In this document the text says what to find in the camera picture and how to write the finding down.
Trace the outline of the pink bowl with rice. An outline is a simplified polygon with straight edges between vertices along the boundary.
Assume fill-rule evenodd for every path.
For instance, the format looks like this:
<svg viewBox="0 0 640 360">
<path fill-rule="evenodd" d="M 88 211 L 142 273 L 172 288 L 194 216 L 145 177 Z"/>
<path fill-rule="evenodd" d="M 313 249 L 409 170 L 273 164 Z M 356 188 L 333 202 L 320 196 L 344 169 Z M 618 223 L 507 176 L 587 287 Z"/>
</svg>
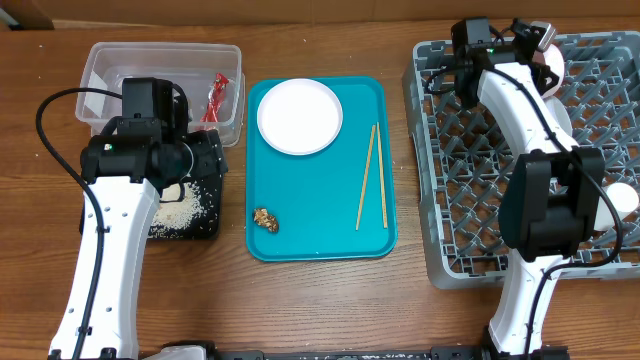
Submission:
<svg viewBox="0 0 640 360">
<path fill-rule="evenodd" d="M 553 96 L 561 87 L 564 80 L 565 61 L 559 48 L 551 44 L 545 52 L 536 52 L 534 60 L 537 63 L 547 65 L 558 77 L 557 83 L 541 95 L 543 99 Z"/>
</svg>

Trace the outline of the grey bowl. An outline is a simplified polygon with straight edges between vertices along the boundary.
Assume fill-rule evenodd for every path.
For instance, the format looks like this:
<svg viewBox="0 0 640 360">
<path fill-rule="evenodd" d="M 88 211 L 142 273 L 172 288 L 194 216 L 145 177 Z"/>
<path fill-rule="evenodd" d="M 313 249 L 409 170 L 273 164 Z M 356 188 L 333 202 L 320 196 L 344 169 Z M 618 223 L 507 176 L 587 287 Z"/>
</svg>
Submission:
<svg viewBox="0 0 640 360">
<path fill-rule="evenodd" d="M 561 127 L 561 129 L 564 130 L 569 137 L 571 137 L 573 132 L 572 123 L 569 118 L 568 112 L 562 102 L 555 96 L 551 96 L 546 98 L 544 100 L 544 103 L 549 112 L 555 118 L 558 125 Z"/>
</svg>

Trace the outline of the brown food scrap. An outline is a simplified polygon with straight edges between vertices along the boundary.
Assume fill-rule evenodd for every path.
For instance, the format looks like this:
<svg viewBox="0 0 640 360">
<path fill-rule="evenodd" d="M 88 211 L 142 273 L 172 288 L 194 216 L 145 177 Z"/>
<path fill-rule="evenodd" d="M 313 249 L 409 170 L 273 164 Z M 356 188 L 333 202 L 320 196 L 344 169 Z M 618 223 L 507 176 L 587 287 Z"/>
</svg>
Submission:
<svg viewBox="0 0 640 360">
<path fill-rule="evenodd" d="M 267 229 L 270 233 L 277 233 L 279 231 L 277 218 L 270 214 L 266 208 L 255 208 L 253 221 L 256 225 Z"/>
</svg>

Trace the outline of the white round plate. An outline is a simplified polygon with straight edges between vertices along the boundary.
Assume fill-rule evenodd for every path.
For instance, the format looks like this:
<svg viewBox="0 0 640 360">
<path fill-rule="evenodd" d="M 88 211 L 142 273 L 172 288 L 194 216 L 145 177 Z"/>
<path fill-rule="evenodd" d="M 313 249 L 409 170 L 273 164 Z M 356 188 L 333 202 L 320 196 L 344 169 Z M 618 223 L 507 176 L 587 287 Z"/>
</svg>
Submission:
<svg viewBox="0 0 640 360">
<path fill-rule="evenodd" d="M 257 110 L 262 138 L 273 149 L 293 156 L 327 148 L 343 123 L 342 104 L 327 85 L 308 78 L 285 80 L 266 92 Z"/>
</svg>

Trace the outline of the white cup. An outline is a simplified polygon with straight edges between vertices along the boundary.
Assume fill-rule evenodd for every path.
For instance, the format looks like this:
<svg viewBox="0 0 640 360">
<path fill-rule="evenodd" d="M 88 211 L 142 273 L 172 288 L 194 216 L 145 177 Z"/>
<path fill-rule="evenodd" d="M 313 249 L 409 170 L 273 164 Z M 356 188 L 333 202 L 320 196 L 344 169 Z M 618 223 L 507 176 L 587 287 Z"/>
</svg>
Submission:
<svg viewBox="0 0 640 360">
<path fill-rule="evenodd" d="M 639 206 L 639 196 L 636 190 L 625 183 L 613 183 L 604 188 L 606 195 L 611 201 L 616 213 L 621 220 L 635 211 Z M 602 199 L 599 199 L 596 212 L 594 230 L 603 232 L 614 226 L 614 220 Z"/>
</svg>

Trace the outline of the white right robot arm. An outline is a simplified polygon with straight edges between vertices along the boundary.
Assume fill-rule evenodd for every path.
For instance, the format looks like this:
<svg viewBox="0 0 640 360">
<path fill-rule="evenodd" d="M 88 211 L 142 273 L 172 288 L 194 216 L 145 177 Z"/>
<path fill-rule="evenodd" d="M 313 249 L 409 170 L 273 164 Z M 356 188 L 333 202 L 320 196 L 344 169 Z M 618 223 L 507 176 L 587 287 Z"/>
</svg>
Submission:
<svg viewBox="0 0 640 360">
<path fill-rule="evenodd" d="M 577 267 L 579 245 L 596 231 L 616 230 L 622 246 L 622 202 L 603 187 L 602 152 L 581 147 L 547 107 L 561 83 L 542 62 L 555 36 L 544 22 L 514 20 L 505 42 L 486 17 L 451 28 L 454 90 L 463 107 L 490 111 L 515 158 L 498 211 L 509 249 L 500 303 L 484 335 L 487 359 L 566 359 L 565 347 L 545 348 L 542 325 L 562 271 Z"/>
</svg>

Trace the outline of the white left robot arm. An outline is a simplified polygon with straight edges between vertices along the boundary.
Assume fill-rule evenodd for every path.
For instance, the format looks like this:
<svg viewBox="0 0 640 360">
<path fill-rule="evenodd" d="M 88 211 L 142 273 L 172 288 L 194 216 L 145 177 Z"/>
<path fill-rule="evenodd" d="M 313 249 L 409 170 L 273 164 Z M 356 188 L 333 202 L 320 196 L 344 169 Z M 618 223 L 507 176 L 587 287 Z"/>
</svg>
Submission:
<svg viewBox="0 0 640 360">
<path fill-rule="evenodd" d="M 195 184 L 204 212 L 186 233 L 214 238 L 228 170 L 215 129 L 191 132 L 188 100 L 163 79 L 124 80 L 111 118 L 81 153 L 75 171 L 47 139 L 42 118 L 53 94 L 36 113 L 36 131 L 53 158 L 84 195 L 82 239 L 67 307 L 49 347 L 51 359 L 136 359 L 137 305 L 145 248 L 163 191 Z"/>
</svg>

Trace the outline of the grey dishwasher rack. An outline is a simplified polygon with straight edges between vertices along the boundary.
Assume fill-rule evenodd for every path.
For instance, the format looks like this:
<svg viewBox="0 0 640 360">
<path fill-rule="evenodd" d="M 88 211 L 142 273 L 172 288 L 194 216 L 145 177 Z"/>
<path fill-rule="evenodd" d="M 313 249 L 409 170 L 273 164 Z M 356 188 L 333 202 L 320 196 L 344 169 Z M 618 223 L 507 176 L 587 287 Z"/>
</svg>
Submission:
<svg viewBox="0 0 640 360">
<path fill-rule="evenodd" d="M 639 186 L 639 35 L 560 35 L 565 79 L 556 96 L 573 137 L 602 150 L 604 182 Z M 508 249 L 497 211 L 515 165 L 488 110 L 465 110 L 454 94 L 425 93 L 427 78 L 452 61 L 448 40 L 416 44 L 403 76 L 409 135 L 420 181 L 427 274 L 441 289 L 499 285 Z"/>
</svg>

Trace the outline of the red snack wrapper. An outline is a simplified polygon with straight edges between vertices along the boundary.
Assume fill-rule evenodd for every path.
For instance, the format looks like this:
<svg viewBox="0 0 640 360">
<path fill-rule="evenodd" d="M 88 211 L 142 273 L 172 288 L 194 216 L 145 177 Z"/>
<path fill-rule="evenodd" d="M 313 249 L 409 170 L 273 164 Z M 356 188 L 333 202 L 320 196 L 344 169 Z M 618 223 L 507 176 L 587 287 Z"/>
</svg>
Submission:
<svg viewBox="0 0 640 360">
<path fill-rule="evenodd" d="M 219 121 L 219 111 L 226 98 L 226 88 L 229 79 L 222 73 L 217 73 L 209 94 L 206 111 L 201 117 L 201 122 L 216 123 Z"/>
</svg>

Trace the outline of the clear plastic bin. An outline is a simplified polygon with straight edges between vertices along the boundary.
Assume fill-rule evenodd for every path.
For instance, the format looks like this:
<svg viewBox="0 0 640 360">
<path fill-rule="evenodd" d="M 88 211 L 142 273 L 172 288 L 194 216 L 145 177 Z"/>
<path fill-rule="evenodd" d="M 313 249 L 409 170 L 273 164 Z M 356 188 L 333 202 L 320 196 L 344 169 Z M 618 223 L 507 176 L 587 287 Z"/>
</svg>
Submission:
<svg viewBox="0 0 640 360">
<path fill-rule="evenodd" d="M 215 122 L 205 122 L 216 77 L 228 84 Z M 122 92 L 126 78 L 155 77 L 178 84 L 189 101 L 191 132 L 218 130 L 222 145 L 240 139 L 244 118 L 245 77 L 239 47 L 226 44 L 177 42 L 99 42 L 88 55 L 80 85 Z"/>
</svg>

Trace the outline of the teal serving tray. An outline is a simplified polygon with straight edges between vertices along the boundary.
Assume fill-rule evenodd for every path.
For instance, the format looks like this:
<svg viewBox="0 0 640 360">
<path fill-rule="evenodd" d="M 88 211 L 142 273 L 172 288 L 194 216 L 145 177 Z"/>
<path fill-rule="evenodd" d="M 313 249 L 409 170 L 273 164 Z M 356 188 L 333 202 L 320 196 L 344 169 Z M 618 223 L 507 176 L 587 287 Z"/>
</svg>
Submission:
<svg viewBox="0 0 640 360">
<path fill-rule="evenodd" d="M 344 114 L 337 138 L 324 150 L 293 156 L 262 138 L 257 110 L 277 85 L 257 83 L 248 95 L 246 141 L 246 244 L 265 262 L 313 261 L 386 256 L 398 238 L 389 124 L 382 85 L 368 76 L 324 77 Z M 360 228 L 359 197 L 372 125 L 380 123 L 388 228 L 383 228 L 376 132 Z M 279 222 L 270 233 L 253 221 L 266 208 Z"/>
</svg>

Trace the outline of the black rail at table edge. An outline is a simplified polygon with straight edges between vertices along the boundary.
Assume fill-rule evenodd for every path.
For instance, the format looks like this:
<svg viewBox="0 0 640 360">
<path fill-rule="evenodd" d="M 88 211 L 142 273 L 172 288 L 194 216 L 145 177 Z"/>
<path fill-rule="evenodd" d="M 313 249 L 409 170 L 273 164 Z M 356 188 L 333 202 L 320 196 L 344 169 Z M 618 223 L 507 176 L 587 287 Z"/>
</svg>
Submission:
<svg viewBox="0 0 640 360">
<path fill-rule="evenodd" d="M 569 360 L 567 347 L 545 346 L 530 355 L 498 353 L 492 345 L 434 346 L 425 351 L 354 351 L 265 353 L 259 350 L 221 351 L 212 341 L 179 341 L 167 343 L 162 351 L 197 346 L 210 360 Z"/>
</svg>

